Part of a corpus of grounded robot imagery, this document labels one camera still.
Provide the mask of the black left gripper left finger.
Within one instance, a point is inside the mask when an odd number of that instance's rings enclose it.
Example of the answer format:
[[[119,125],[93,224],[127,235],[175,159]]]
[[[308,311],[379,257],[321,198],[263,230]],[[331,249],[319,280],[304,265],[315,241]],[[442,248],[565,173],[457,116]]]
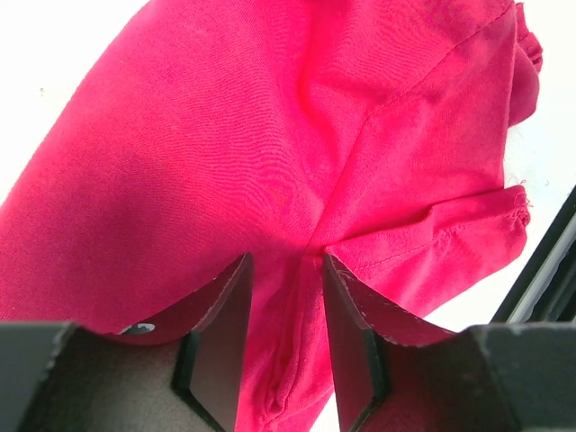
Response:
[[[69,321],[1,325],[4,431],[231,431],[254,262],[117,335]]]

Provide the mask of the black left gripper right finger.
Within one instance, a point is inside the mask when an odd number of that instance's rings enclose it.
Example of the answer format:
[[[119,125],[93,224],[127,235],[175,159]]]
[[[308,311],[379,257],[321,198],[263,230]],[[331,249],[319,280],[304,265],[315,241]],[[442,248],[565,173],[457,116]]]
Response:
[[[461,332],[404,310],[333,256],[323,291],[344,431],[572,431],[575,327]]]

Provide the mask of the pink t shirt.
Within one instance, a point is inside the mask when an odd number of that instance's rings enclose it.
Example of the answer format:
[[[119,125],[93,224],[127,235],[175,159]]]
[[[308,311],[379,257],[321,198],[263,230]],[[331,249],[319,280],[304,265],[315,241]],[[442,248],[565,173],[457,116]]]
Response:
[[[151,1],[2,205],[1,316],[118,333],[250,253],[237,428],[307,431],[324,255],[422,317],[521,254],[541,66],[513,1]]]

